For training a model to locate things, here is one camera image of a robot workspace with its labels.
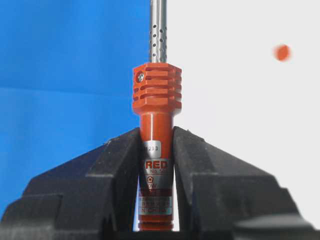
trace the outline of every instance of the metal tube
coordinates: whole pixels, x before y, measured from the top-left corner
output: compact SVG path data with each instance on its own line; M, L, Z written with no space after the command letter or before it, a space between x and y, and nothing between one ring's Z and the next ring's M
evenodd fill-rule
M149 62L167 62L167 0L150 0Z

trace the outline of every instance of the blue backdrop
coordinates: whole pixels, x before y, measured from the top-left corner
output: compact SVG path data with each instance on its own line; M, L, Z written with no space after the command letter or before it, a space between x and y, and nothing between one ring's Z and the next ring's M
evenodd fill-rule
M139 125L149 0L0 1L0 215L29 180Z

